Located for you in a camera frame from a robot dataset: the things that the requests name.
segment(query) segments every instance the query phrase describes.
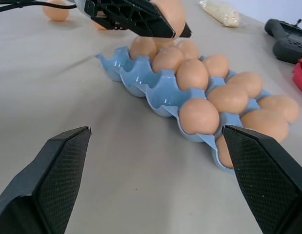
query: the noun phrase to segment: plastic bag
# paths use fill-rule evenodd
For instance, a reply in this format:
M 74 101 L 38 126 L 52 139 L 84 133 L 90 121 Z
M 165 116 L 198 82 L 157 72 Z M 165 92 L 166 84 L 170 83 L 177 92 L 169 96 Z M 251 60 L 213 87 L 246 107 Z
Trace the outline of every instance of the plastic bag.
M 227 27 L 239 27 L 240 15 L 229 3 L 217 0 L 201 0 L 200 6 L 205 12 Z

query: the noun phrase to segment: black cable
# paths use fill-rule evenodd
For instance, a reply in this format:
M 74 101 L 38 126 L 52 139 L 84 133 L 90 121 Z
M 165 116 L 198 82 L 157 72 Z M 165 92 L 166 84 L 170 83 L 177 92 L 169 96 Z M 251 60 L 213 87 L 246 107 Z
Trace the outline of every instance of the black cable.
M 0 0 L 0 5 L 6 5 L 6 4 L 14 4 L 17 3 L 15 0 Z
M 66 5 L 52 4 L 52 3 L 48 3 L 48 2 L 44 2 L 44 1 L 24 2 L 24 3 L 21 3 L 20 5 L 22 7 L 23 6 L 35 6 L 35 5 L 50 6 L 50 7 L 59 8 L 59 9 L 75 9 L 75 8 L 77 8 L 76 4 L 66 6 Z
M 74 5 L 57 5 L 57 4 L 52 4 L 52 3 L 48 3 L 48 2 L 43 2 L 43 1 L 21 1 L 18 3 L 13 3 L 7 6 L 2 6 L 0 7 L 0 12 L 3 11 L 8 11 L 8 10 L 12 10 L 12 9 L 16 9 L 16 8 L 22 8 L 25 6 L 34 6 L 34 5 L 40 5 L 40 6 L 50 6 L 50 7 L 54 7 L 54 8 L 59 8 L 59 9 L 74 9 L 77 8 L 77 6 Z
M 7 5 L 7 6 L 2 6 L 2 7 L 0 7 L 0 12 L 12 10 L 12 9 L 15 9 L 15 8 L 18 8 L 18 6 L 14 5 L 14 4 Z
M 297 21 L 297 23 L 296 23 L 294 26 L 297 27 L 298 24 L 300 24 L 301 22 L 302 22 L 302 19 L 299 19 L 299 20 Z

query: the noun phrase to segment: brown egg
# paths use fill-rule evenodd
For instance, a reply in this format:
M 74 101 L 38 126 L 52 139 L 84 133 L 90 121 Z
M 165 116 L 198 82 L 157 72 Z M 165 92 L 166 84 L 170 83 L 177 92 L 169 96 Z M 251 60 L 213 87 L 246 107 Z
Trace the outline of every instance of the brown egg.
M 187 101 L 179 111 L 180 125 L 190 135 L 213 135 L 219 125 L 216 108 L 203 98 Z
M 215 54 L 202 61 L 210 77 L 225 78 L 229 71 L 229 61 L 225 55 Z
M 182 40 L 176 48 L 180 49 L 185 59 L 199 59 L 200 53 L 196 44 L 191 40 Z
M 208 86 L 208 71 L 204 64 L 198 59 L 185 60 L 179 67 L 177 74 L 177 85 L 180 90 L 203 89 Z
M 154 58 L 152 69 L 155 73 L 161 70 L 177 71 L 183 62 L 183 54 L 175 47 L 168 47 L 160 51 Z
M 136 37 L 131 43 L 129 54 L 132 60 L 137 56 L 149 56 L 151 60 L 154 59 L 157 53 L 156 45 L 152 38 Z
M 155 45 L 157 47 L 157 50 L 165 49 L 165 48 L 168 48 L 168 47 L 175 46 L 175 42 L 174 41 L 163 42 L 163 41 L 160 41 L 160 40 L 154 40 L 154 42 L 155 42 Z
M 151 0 L 161 14 L 176 32 L 173 38 L 154 38 L 155 40 L 169 42 L 177 39 L 185 27 L 185 10 L 180 0 Z
M 98 24 L 95 21 L 92 21 L 94 26 L 98 29 L 98 30 L 107 30 L 106 28 L 104 28 L 102 25 Z
M 261 134 L 283 141 L 289 132 L 286 119 L 273 110 L 255 110 L 247 113 L 241 118 L 244 128 L 255 130 Z
M 48 0 L 46 2 L 56 5 L 66 6 L 66 3 L 63 2 L 62 0 Z M 69 15 L 68 9 L 59 9 L 50 6 L 43 6 L 42 10 L 46 16 L 48 16 L 50 19 L 54 21 L 64 21 Z
M 256 98 L 262 91 L 262 78 L 254 72 L 241 72 L 230 78 L 227 84 L 242 86 L 250 98 Z
M 212 90 L 207 100 L 216 107 L 219 113 L 240 114 L 248 104 L 248 95 L 240 86 L 226 84 Z
M 223 164 L 223 166 L 233 169 L 233 163 L 223 135 L 216 140 L 216 147 L 218 149 L 219 161 Z
M 300 107 L 291 97 L 286 95 L 272 95 L 258 102 L 262 109 L 274 110 L 285 117 L 287 122 L 293 123 L 297 120 Z

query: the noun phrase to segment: game controller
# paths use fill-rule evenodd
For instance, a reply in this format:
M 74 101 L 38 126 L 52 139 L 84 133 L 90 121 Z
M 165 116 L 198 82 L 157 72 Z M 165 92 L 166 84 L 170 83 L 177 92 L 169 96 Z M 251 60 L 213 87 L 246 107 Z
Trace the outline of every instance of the game controller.
M 302 58 L 302 29 L 295 25 L 277 19 L 270 19 L 265 25 L 265 31 L 273 36 L 275 42 L 272 52 L 277 59 L 296 64 Z

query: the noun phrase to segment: plastic egg carton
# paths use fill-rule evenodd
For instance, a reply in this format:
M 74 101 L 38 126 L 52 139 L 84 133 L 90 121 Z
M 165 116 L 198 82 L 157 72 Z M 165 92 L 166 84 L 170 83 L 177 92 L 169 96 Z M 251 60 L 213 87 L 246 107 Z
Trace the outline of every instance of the plastic egg carton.
M 146 97 L 148 104 L 158 115 L 163 117 L 174 116 L 177 119 L 180 132 L 185 138 L 193 142 L 205 142 L 208 144 L 212 149 L 212 156 L 216 165 L 228 173 L 234 173 L 233 169 L 224 167 L 220 162 L 215 141 L 221 135 L 222 126 L 235 125 L 242 127 L 240 116 L 222 113 L 220 114 L 219 127 L 214 135 L 189 135 L 181 128 L 178 111 L 191 98 L 206 99 L 206 96 L 217 86 L 225 85 L 225 82 L 236 74 L 235 72 L 230 70 L 225 79 L 211 77 L 206 91 L 190 89 L 184 92 L 177 86 L 174 71 L 162 70 L 159 73 L 154 73 L 149 57 L 139 56 L 136 60 L 132 60 L 129 56 L 128 47 L 116 49 L 111 59 L 107 59 L 101 54 L 96 57 L 113 81 L 122 82 L 134 96 Z M 250 99 L 241 116 L 250 111 L 260 109 L 257 101 L 269 95 L 267 91 L 263 90 L 257 99 Z

